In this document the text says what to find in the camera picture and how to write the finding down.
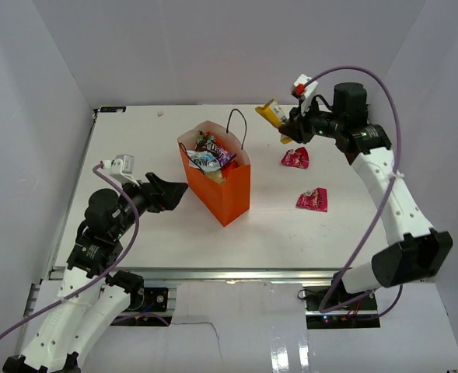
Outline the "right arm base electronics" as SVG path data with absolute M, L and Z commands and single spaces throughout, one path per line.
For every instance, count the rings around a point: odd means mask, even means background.
M 332 329 L 377 329 L 380 328 L 378 306 L 374 295 L 323 313 L 320 303 L 327 293 L 327 287 L 304 287 L 296 297 L 304 303 L 308 330 Z

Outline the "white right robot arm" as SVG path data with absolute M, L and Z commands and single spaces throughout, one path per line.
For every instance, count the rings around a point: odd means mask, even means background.
M 334 87 L 327 110 L 318 104 L 317 82 L 300 75 L 292 86 L 299 105 L 289 112 L 279 132 L 306 144 L 314 137 L 332 138 L 364 183 L 380 212 L 387 247 L 361 266 L 345 271 L 330 298 L 350 309 L 359 293 L 434 277 L 453 247 L 448 232 L 439 232 L 414 201 L 401 174 L 393 170 L 395 154 L 383 127 L 369 122 L 367 92 L 357 82 Z

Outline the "yellow snack packet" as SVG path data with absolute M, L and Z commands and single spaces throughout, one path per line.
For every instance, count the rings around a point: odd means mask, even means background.
M 275 99 L 271 99 L 263 106 L 256 106 L 255 111 L 278 131 L 280 131 L 280 128 L 288 121 L 284 110 Z

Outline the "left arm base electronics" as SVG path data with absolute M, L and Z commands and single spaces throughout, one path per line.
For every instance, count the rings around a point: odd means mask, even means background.
M 115 319 L 113 325 L 154 318 L 168 326 L 168 322 L 159 316 L 159 312 L 167 310 L 168 297 L 168 288 L 140 288 L 131 295 L 130 305 L 124 311 L 125 315 Z

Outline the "cassava chips bag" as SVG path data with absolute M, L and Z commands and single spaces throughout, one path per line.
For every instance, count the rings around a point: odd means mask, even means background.
M 215 181 L 217 184 L 222 185 L 228 178 L 229 174 L 231 173 L 232 170 L 237 168 L 237 163 L 235 161 L 231 161 L 230 163 L 227 163 L 224 167 L 221 169 L 218 169 L 216 171 L 211 171 L 205 173 L 205 175 L 210 179 Z

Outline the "orange paper bag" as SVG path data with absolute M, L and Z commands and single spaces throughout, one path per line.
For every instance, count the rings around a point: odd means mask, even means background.
M 177 139 L 189 187 L 227 226 L 250 208 L 250 159 L 243 141 L 211 121 Z

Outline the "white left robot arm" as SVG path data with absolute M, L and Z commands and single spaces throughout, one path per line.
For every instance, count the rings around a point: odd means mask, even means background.
M 35 337 L 20 354 L 8 357 L 4 372 L 79 372 L 95 343 L 126 309 L 144 301 L 141 276 L 115 270 L 130 250 L 121 237 L 145 212 L 172 211 L 187 191 L 186 183 L 161 180 L 113 185 L 92 193 L 67 259 L 57 304 L 48 311 Z

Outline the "silver candy wrapper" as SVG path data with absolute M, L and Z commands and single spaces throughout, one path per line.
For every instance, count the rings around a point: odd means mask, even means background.
M 220 161 L 209 151 L 196 152 L 187 150 L 186 155 L 189 166 L 203 173 L 217 172 L 222 169 Z

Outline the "brown purple M&M's packet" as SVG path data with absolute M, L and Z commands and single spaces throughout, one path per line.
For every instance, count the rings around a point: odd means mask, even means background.
M 195 151 L 196 152 L 211 152 L 214 151 L 214 136 L 210 133 L 205 133 L 203 131 L 198 132 L 196 139 Z

